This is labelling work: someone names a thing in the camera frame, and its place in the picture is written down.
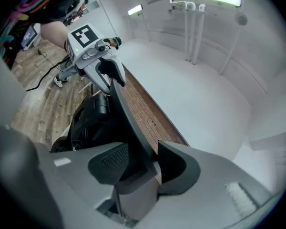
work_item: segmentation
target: white robot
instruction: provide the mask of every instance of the white robot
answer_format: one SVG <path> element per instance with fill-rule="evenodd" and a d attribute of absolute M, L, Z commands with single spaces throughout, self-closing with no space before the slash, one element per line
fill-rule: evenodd
<path fill-rule="evenodd" d="M 68 33 L 66 49 L 79 75 L 87 75 L 102 92 L 109 94 L 104 74 L 125 86 L 126 77 L 120 59 L 110 52 L 104 36 L 90 23 Z"/>

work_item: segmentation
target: gray panel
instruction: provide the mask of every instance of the gray panel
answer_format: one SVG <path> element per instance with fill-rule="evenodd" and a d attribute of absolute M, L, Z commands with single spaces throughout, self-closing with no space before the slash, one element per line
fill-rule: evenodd
<path fill-rule="evenodd" d="M 286 147 L 286 132 L 268 138 L 250 142 L 253 150 L 267 150 L 278 147 Z"/>
<path fill-rule="evenodd" d="M 116 143 L 108 145 L 108 148 L 114 147 Z M 92 177 L 89 173 L 89 176 L 86 179 L 84 178 L 85 172 L 82 168 L 79 168 L 79 163 L 75 165 L 75 162 L 82 161 L 83 167 L 87 170 L 86 161 L 91 157 L 89 150 L 86 149 L 81 151 L 70 151 L 57 154 L 49 154 L 48 149 L 44 145 L 36 144 L 38 156 L 40 160 L 40 167 L 44 174 L 46 183 L 51 191 L 51 194 L 61 212 L 61 217 L 63 221 L 63 226 L 65 229 L 74 229 L 74 228 L 115 228 L 123 229 L 124 226 L 119 223 L 107 218 L 102 213 L 98 212 L 96 208 L 103 202 L 103 198 L 108 198 L 111 196 L 113 186 L 102 185 L 98 183 L 96 179 L 91 179 L 87 181 L 87 178 Z M 103 146 L 93 149 L 93 153 L 96 155 L 103 149 L 104 151 L 108 150 Z M 74 159 L 73 155 L 81 153 L 79 158 Z M 56 167 L 53 158 L 59 159 L 67 157 L 71 160 L 71 163 L 63 165 L 61 167 Z M 80 176 L 77 181 L 79 184 L 70 182 L 69 178 L 74 178 L 76 175 Z"/>
<path fill-rule="evenodd" d="M 0 56 L 0 125 L 9 125 L 26 92 Z"/>
<path fill-rule="evenodd" d="M 239 182 L 258 204 L 264 204 L 269 192 L 228 159 L 165 142 L 191 155 L 201 168 L 198 181 L 178 196 L 160 197 L 154 208 L 136 228 L 224 228 L 241 220 L 225 185 Z"/>
<path fill-rule="evenodd" d="M 141 220 L 156 204 L 159 182 L 155 177 L 131 194 L 120 195 L 123 212 Z"/>

